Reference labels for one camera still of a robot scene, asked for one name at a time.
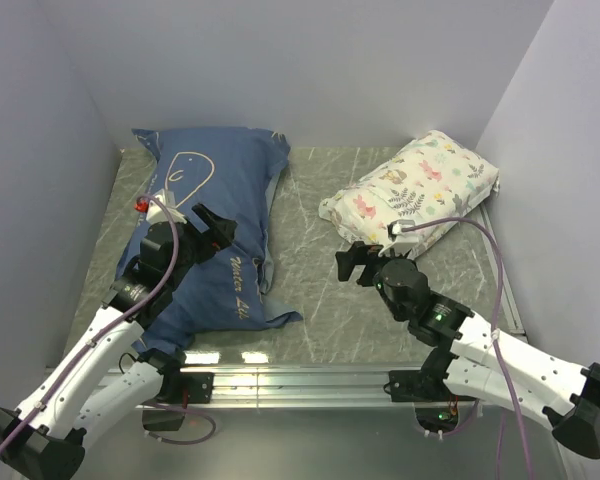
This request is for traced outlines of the blue pillowcase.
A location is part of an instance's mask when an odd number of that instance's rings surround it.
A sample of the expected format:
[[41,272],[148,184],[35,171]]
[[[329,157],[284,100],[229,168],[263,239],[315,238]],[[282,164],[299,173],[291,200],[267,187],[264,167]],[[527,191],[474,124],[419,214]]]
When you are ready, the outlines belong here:
[[206,226],[192,210],[197,203],[237,224],[233,243],[191,267],[136,349],[173,353],[186,349],[198,333],[261,331],[301,320],[299,312],[267,295],[274,272],[269,214],[289,164],[285,136],[246,127],[136,129],[133,134],[156,160],[149,194],[171,192],[177,210],[199,230]]

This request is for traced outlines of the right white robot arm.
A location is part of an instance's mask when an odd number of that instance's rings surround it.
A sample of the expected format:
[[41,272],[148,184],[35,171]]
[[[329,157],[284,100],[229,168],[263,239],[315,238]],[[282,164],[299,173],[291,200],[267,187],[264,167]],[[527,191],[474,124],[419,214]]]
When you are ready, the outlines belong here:
[[570,451],[600,459],[600,364],[581,366],[545,353],[491,325],[469,307],[430,289],[414,261],[354,243],[336,253],[338,279],[363,271],[393,318],[432,351],[422,366],[424,394],[448,393],[498,405],[549,430]]

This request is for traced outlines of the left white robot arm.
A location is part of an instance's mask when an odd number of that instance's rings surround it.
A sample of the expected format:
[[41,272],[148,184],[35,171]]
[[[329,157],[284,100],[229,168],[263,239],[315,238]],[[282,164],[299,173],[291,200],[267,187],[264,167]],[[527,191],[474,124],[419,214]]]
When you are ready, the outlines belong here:
[[137,406],[166,408],[182,391],[182,357],[158,349],[141,353],[108,386],[100,383],[171,303],[188,270],[233,243],[237,224],[196,204],[206,226],[199,231],[165,193],[143,194],[135,207],[149,223],[140,252],[88,330],[15,409],[0,408],[0,461],[27,479],[72,478],[87,451]]

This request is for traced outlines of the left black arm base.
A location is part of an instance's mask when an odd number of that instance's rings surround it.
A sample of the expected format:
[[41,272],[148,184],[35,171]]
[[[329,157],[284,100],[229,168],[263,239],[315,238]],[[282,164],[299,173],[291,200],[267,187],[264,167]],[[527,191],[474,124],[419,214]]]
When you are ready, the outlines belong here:
[[167,354],[149,349],[139,355],[138,361],[148,363],[161,375],[162,384],[150,404],[142,413],[142,424],[148,435],[166,443],[187,445],[180,440],[167,440],[160,432],[177,432],[184,424],[191,405],[206,405],[211,401],[215,374],[210,371],[184,372],[186,355],[176,350]]

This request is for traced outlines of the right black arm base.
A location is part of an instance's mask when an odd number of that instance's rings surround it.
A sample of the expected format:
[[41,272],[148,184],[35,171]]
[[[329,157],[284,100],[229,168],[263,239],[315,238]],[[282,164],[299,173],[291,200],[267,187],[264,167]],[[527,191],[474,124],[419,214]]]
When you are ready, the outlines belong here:
[[383,391],[393,403],[414,407],[416,428],[439,440],[465,429],[479,413],[475,399],[450,392],[439,379],[416,370],[391,370]]

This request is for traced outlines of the floral patterned pillow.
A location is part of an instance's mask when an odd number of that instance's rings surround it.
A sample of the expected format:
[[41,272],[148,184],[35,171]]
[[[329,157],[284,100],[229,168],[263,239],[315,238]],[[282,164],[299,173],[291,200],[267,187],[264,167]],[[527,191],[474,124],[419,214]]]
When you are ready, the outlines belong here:
[[353,243],[385,245],[399,219],[417,225],[464,217],[499,188],[499,169],[431,130],[359,180],[323,199],[319,217]]

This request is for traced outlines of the aluminium mounting rail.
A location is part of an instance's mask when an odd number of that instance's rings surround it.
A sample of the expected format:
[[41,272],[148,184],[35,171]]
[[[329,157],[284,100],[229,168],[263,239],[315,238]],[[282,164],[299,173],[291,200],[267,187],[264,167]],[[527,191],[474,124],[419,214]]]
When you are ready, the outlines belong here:
[[212,373],[206,409],[393,407],[384,385],[401,364],[187,365],[185,375]]

